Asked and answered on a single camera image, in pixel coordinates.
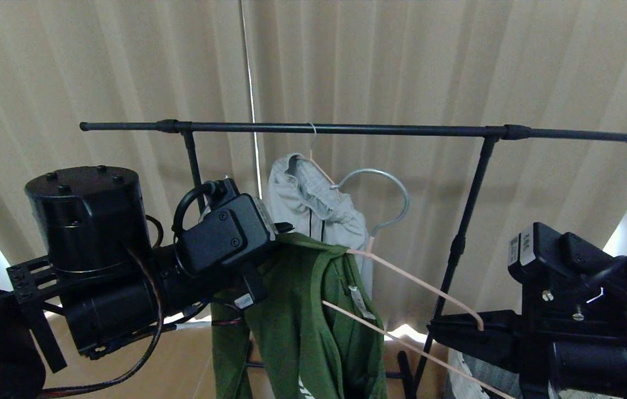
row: brown floor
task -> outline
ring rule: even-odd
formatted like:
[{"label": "brown floor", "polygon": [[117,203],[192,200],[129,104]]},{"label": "brown floor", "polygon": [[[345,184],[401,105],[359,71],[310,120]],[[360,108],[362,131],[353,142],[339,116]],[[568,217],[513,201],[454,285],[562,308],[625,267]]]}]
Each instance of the brown floor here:
[{"label": "brown floor", "polygon": [[[57,374],[50,374],[48,371],[45,387],[96,383],[116,378],[138,361],[148,346],[148,340],[144,339],[103,359],[90,361],[77,354],[67,324],[62,318],[52,318],[50,324],[67,358],[68,367]],[[421,347],[421,344],[414,341],[408,342]],[[404,347],[394,342],[387,342],[385,362],[388,371],[399,370],[396,359],[400,349]],[[410,352],[407,350],[407,356],[414,370],[419,356]],[[441,346],[435,346],[433,352],[439,357],[446,356],[446,351]],[[257,358],[258,353],[254,351],[252,359],[257,360]],[[437,381],[443,381],[445,376],[445,369],[431,362],[427,363],[417,396],[419,398],[439,397],[440,384],[437,384]],[[249,377],[255,399],[274,399],[265,370],[250,369]],[[404,398],[400,380],[388,379],[387,387],[389,399]],[[215,397],[210,329],[187,329],[164,334],[151,359],[131,379],[118,386],[79,397],[84,399]]]}]

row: horizontal rod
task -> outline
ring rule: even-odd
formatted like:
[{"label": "horizontal rod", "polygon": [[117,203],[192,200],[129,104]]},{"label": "horizontal rod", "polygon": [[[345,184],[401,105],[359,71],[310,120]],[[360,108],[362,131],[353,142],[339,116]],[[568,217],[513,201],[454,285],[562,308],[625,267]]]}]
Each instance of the horizontal rod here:
[{"label": "horizontal rod", "polygon": [[[153,130],[166,133],[189,131],[259,132],[259,133],[313,133],[311,124],[246,124],[182,122],[166,119],[158,122],[82,122],[83,131],[95,130]],[[593,141],[619,141],[627,143],[627,133],[604,131],[577,131],[531,129],[520,125],[505,126],[409,126],[409,125],[315,125],[320,134],[371,134],[387,136],[446,136],[446,137],[498,137],[501,140],[519,140],[529,137],[544,139],[575,139]]]}]

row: gray fabric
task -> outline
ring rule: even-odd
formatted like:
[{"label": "gray fabric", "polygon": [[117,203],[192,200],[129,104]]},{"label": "gray fabric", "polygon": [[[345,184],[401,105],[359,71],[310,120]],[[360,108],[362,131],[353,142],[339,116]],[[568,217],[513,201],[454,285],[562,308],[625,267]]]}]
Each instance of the gray fabric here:
[{"label": "gray fabric", "polygon": [[[450,350],[449,356],[452,356],[453,349]],[[480,379],[484,383],[489,384],[499,390],[516,397],[516,399],[523,399],[521,395],[521,387],[519,386],[518,374],[513,374],[510,371],[501,369],[500,367],[488,364],[485,361],[476,359],[475,357],[463,354],[463,363],[468,366],[471,371],[471,376]],[[462,380],[462,383],[472,384],[471,381],[466,379]],[[599,395],[596,393],[572,391],[566,390],[559,393],[561,399],[612,399],[610,396]],[[452,383],[449,377],[446,379],[444,388],[444,399],[465,399],[463,397],[456,397],[453,395]]]},{"label": "gray fabric", "polygon": [[[370,235],[350,195],[338,196],[321,171],[300,156],[290,154],[271,166],[267,202],[272,219],[289,222],[294,232],[321,242],[365,250]],[[372,260],[359,255],[355,260],[363,286],[372,296]]]}]

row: silver screw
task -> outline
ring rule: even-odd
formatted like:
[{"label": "silver screw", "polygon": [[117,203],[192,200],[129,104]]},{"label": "silver screw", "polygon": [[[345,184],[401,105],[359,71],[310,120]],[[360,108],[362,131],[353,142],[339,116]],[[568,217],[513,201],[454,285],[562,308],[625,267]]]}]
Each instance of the silver screw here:
[{"label": "silver screw", "polygon": [[584,320],[584,315],[582,315],[582,309],[580,309],[579,306],[577,306],[577,313],[572,315],[572,320],[574,320],[574,321],[582,321],[582,320]]}]

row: white cloth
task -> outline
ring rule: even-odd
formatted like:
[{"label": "white cloth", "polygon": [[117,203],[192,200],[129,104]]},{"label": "white cloth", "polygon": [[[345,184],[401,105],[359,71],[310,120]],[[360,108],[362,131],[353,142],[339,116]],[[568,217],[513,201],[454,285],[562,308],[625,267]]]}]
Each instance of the white cloth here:
[{"label": "white cloth", "polygon": [[[365,250],[370,234],[365,217],[349,194],[330,182],[311,162],[290,154],[276,160],[268,180],[268,211],[274,222],[289,222],[294,231],[333,245]],[[372,296],[372,260],[355,256],[365,292]]]}]

